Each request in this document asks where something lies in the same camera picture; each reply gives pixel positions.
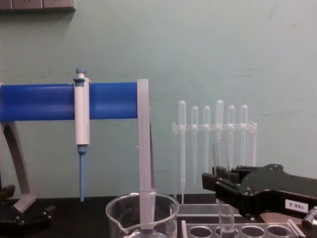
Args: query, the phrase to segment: plastic dropper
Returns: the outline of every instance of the plastic dropper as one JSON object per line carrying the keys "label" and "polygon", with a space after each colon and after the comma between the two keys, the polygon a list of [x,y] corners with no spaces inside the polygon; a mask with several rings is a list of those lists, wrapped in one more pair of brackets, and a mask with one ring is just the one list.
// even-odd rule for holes
{"label": "plastic dropper", "polygon": [[196,186],[196,173],[197,173],[197,126],[198,126],[198,107],[193,106],[192,115],[192,129],[193,129],[193,174],[194,186]]}
{"label": "plastic dropper", "polygon": [[227,123],[229,125],[228,132],[228,166],[229,170],[233,167],[233,130],[236,121],[236,108],[234,105],[228,107]]}
{"label": "plastic dropper", "polygon": [[204,161],[205,161],[205,173],[208,173],[209,166],[209,125],[210,125],[210,107],[204,106],[203,112],[203,124],[205,126],[205,145],[204,145]]}
{"label": "plastic dropper", "polygon": [[248,106],[242,105],[240,108],[240,123],[243,127],[241,130],[241,165],[246,165],[246,140],[247,140],[247,123],[248,123]]}
{"label": "plastic dropper", "polygon": [[223,124],[223,100],[221,99],[216,102],[215,123],[217,126],[217,140],[221,140],[221,129]]}
{"label": "plastic dropper", "polygon": [[182,203],[184,203],[185,193],[185,172],[186,172],[186,149],[185,149],[185,132],[186,132],[186,102],[184,100],[178,103],[178,124],[180,129],[180,177],[181,177],[181,193]]}

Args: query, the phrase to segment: rack hole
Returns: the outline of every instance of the rack hole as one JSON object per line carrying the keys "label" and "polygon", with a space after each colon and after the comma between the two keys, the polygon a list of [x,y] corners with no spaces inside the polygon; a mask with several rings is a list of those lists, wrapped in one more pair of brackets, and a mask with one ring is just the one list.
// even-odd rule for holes
{"label": "rack hole", "polygon": [[[220,236],[220,227],[217,227],[215,232],[218,236]],[[237,235],[238,235],[238,231],[236,229],[234,229],[234,236],[236,237]]]}
{"label": "rack hole", "polygon": [[267,231],[277,237],[287,237],[291,234],[290,230],[284,226],[269,226]]}
{"label": "rack hole", "polygon": [[242,233],[249,237],[261,237],[264,235],[264,230],[257,226],[247,226],[242,228]]}
{"label": "rack hole", "polygon": [[189,233],[200,238],[206,238],[212,235],[212,231],[208,227],[192,227]]}

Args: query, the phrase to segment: light green wall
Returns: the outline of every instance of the light green wall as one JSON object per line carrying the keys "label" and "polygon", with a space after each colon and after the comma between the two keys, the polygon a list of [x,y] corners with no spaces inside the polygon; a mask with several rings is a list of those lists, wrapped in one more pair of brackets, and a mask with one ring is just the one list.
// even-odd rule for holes
{"label": "light green wall", "polygon": [[[74,14],[1,16],[0,81],[72,83],[79,66],[93,82],[148,78],[157,188],[165,193],[180,99],[212,110],[219,98],[248,104],[259,124],[259,164],[317,178],[316,11],[315,0],[77,0]],[[18,127],[37,196],[78,196],[73,122]],[[93,121],[86,194],[138,190],[136,146],[136,121]],[[2,150],[3,182],[17,184]]]}

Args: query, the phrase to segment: gray stand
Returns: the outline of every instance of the gray stand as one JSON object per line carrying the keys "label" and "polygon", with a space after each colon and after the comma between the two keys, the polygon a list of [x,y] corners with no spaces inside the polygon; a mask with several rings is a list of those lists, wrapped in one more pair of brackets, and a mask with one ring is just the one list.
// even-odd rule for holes
{"label": "gray stand", "polygon": [[23,213],[35,201],[35,195],[30,188],[30,179],[27,173],[16,123],[1,122],[1,128],[13,159],[15,172],[21,189],[21,198],[14,204],[14,207]]}
{"label": "gray stand", "polygon": [[[137,84],[139,183],[140,192],[155,191],[152,135],[150,122],[149,81],[139,79]],[[154,220],[155,196],[140,194],[140,221],[149,224]]]}

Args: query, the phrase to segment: micropipette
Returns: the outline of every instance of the micropipette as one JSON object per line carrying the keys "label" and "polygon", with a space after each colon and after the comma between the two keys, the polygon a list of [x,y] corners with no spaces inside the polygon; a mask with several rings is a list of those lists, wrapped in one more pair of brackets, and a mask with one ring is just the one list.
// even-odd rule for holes
{"label": "micropipette", "polygon": [[75,140],[80,158],[80,201],[84,201],[85,187],[85,156],[90,143],[90,112],[89,112],[89,87],[90,79],[86,78],[87,71],[83,68],[76,69],[78,77],[74,78],[75,100]]}
{"label": "micropipette", "polygon": [[181,177],[181,193],[182,193],[182,203],[184,203],[184,193],[185,193],[185,132],[186,132],[186,102],[184,100],[178,103],[178,124],[180,129],[180,177]]}
{"label": "micropipette", "polygon": [[248,106],[242,105],[240,108],[240,123],[243,127],[241,129],[241,165],[246,165],[246,140],[247,140],[247,123],[248,123]]}
{"label": "micropipette", "polygon": [[210,125],[210,107],[209,106],[204,106],[203,123],[205,126],[205,146],[204,146],[205,173],[208,173],[208,166],[209,166],[209,125]]}
{"label": "micropipette", "polygon": [[229,132],[228,132],[228,166],[229,171],[233,167],[233,130],[235,124],[235,117],[236,117],[236,108],[234,105],[230,105],[228,107],[228,121],[229,124]]}
{"label": "micropipette", "polygon": [[192,129],[193,129],[193,174],[194,174],[194,186],[196,186],[198,107],[193,106],[191,113],[192,113]]}
{"label": "micropipette", "polygon": [[217,140],[221,140],[221,129],[223,124],[223,100],[221,99],[216,102],[215,123],[217,126]]}

